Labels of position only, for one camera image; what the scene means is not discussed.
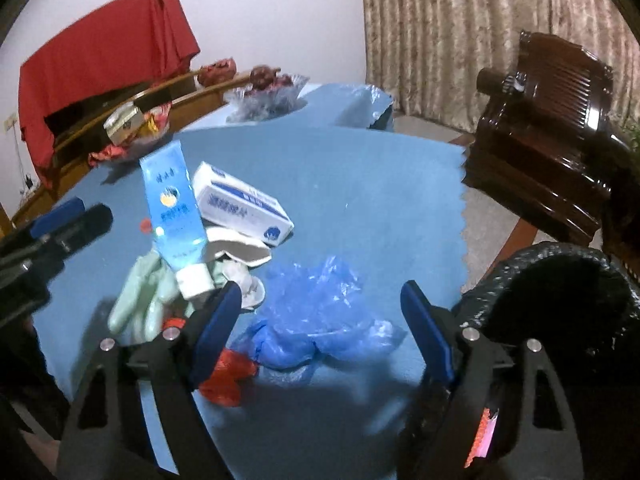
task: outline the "red cloth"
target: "red cloth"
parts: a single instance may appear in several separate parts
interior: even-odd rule
[[[124,146],[108,144],[101,152],[89,153],[89,166],[95,168],[101,162],[122,158],[125,155],[127,155],[127,149]]]
[[[93,95],[167,79],[200,52],[180,0],[114,0],[49,40],[20,67],[22,139],[51,188],[53,133],[44,118]]]

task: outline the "blue label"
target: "blue label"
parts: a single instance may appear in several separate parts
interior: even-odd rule
[[[212,205],[213,207],[218,208],[225,213],[239,216],[240,218],[244,218],[248,213],[245,207],[240,207],[239,205],[232,204],[226,198],[214,195],[213,193],[209,195],[209,199],[207,200],[207,202],[209,203],[209,205]]]
[[[269,227],[262,236],[264,236],[267,240],[276,241],[278,238],[280,238],[280,229],[278,229],[276,226]]]
[[[264,209],[269,213],[272,213],[276,216],[279,216],[280,218],[284,218],[285,220],[289,221],[289,219],[286,216],[284,216],[280,211],[278,211],[277,209],[274,209],[268,204],[265,204],[262,200],[258,200],[255,196],[251,196],[248,193],[242,192],[233,186],[228,186],[227,184],[220,184],[219,182],[212,181],[211,185],[219,189],[223,189],[224,191],[231,193],[234,196],[237,196],[238,198],[244,200],[245,202],[254,204],[255,206],[258,206],[260,209]]]

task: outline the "blue tablecloth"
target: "blue tablecloth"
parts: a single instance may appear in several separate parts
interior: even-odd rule
[[[370,307],[405,328],[399,294],[406,280],[416,280],[434,304],[458,300],[466,278],[461,148],[373,130],[276,124],[178,137],[190,171],[206,160],[280,200],[296,230],[274,250],[278,263],[313,265],[337,254],[362,277]],[[129,170],[97,168],[69,192],[87,206],[108,205],[113,227],[67,261],[50,284],[50,304],[34,316],[49,370],[69,397],[107,335],[106,316],[130,267],[151,247],[139,229],[148,215],[142,175],[137,166]],[[241,316],[234,334],[251,316]],[[388,361],[325,364],[309,386],[258,378],[244,389],[241,408],[195,397],[236,478],[393,478],[396,435],[423,369],[409,335]],[[148,390],[143,403],[159,463],[172,469]]]

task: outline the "tube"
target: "tube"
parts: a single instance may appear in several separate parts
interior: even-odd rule
[[[204,263],[207,234],[179,140],[140,159],[156,247],[185,300],[213,290]]]

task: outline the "red plastic bag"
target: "red plastic bag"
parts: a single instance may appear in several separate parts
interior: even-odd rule
[[[163,328],[182,328],[184,324],[184,319],[173,317],[164,322]],[[240,386],[237,381],[254,377],[257,373],[257,363],[244,354],[225,348],[211,377],[204,381],[198,390],[209,402],[234,408],[240,406]]]

